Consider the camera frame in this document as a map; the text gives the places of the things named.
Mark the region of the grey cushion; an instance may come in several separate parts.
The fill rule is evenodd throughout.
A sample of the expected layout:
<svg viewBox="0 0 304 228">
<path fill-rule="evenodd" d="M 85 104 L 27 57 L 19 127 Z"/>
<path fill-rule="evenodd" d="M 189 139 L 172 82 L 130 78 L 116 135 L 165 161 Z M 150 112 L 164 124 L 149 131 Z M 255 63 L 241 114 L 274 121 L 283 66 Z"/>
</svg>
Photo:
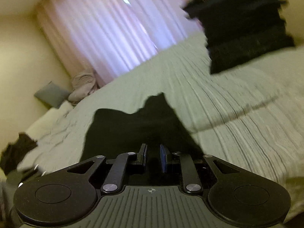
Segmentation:
<svg viewBox="0 0 304 228">
<path fill-rule="evenodd" d="M 34 96 L 44 104 L 59 109 L 60 106 L 68 99 L 70 94 L 70 91 L 61 88 L 51 81 L 46 86 L 35 92 Z"/>
</svg>

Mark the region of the black folded clothes pile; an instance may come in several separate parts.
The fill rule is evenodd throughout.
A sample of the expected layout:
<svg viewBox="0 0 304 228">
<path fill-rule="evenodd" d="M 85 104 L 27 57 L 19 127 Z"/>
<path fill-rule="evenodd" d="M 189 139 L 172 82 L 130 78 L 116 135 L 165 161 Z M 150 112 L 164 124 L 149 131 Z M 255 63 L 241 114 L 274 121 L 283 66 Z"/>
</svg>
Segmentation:
<svg viewBox="0 0 304 228">
<path fill-rule="evenodd" d="M 190 0 L 183 7 L 198 19 L 207 38 L 210 74 L 293 47 L 279 10 L 287 0 Z"/>
</svg>

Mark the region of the pink curtain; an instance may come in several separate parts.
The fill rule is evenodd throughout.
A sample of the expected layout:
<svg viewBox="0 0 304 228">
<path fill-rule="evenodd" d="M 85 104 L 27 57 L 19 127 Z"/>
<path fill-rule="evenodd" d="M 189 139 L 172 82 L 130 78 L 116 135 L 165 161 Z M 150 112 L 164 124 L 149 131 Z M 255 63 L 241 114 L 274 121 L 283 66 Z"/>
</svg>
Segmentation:
<svg viewBox="0 0 304 228">
<path fill-rule="evenodd" d="M 86 68 L 100 86 L 202 32 L 187 0 L 43 0 L 38 23 L 70 76 Z"/>
</svg>

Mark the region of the white striped bed cover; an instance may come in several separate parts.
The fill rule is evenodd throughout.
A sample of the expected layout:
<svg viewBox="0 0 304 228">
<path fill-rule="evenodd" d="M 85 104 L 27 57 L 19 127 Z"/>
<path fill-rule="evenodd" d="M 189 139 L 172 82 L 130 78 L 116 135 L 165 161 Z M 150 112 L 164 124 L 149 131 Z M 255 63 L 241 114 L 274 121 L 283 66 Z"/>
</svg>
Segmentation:
<svg viewBox="0 0 304 228">
<path fill-rule="evenodd" d="M 18 169 L 48 172 L 80 160 L 97 109 L 133 113 L 164 93 L 203 152 L 282 185 L 287 220 L 303 212 L 303 47 L 284 48 L 217 75 L 206 37 L 174 45 L 83 99 L 38 141 Z"/>
</svg>

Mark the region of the white pillow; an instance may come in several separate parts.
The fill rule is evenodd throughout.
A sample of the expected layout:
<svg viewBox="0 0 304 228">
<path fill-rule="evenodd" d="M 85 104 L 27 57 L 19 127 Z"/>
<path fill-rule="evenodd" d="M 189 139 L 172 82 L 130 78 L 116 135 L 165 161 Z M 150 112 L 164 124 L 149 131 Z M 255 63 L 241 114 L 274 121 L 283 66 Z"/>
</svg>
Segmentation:
<svg viewBox="0 0 304 228">
<path fill-rule="evenodd" d="M 43 116 L 36 120 L 25 133 L 33 140 L 40 140 L 50 132 L 52 127 L 67 116 L 73 108 L 68 101 L 64 101 L 58 109 L 50 108 Z"/>
</svg>

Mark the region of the black garment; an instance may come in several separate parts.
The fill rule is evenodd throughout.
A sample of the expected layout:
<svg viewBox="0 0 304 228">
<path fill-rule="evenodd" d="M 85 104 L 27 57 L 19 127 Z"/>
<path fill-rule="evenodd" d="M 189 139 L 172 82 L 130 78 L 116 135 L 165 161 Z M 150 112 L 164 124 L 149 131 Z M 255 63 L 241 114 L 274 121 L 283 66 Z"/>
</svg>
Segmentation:
<svg viewBox="0 0 304 228">
<path fill-rule="evenodd" d="M 189 154 L 194 160 L 203 157 L 200 146 L 194 142 L 167 103 L 163 93 L 147 98 L 144 106 L 135 113 L 113 109 L 98 109 L 87 130 L 81 160 L 97 155 L 115 159 L 121 153 L 139 152 L 147 145 L 146 165 L 126 169 L 127 185 L 175 185 L 179 182 L 179 169 L 164 173 L 161 165 L 160 147 L 170 153 Z"/>
</svg>

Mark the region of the dark brown garment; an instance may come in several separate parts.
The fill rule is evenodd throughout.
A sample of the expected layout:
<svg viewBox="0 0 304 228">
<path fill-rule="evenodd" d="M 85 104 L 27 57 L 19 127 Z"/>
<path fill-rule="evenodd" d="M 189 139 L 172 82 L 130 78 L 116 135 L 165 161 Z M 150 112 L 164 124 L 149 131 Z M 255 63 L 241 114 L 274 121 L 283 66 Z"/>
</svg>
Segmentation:
<svg viewBox="0 0 304 228">
<path fill-rule="evenodd" d="M 31 139 L 26 133 L 19 133 L 14 143 L 9 143 L 1 152 L 1 170 L 5 176 L 17 169 L 23 158 L 37 147 L 37 141 Z"/>
</svg>

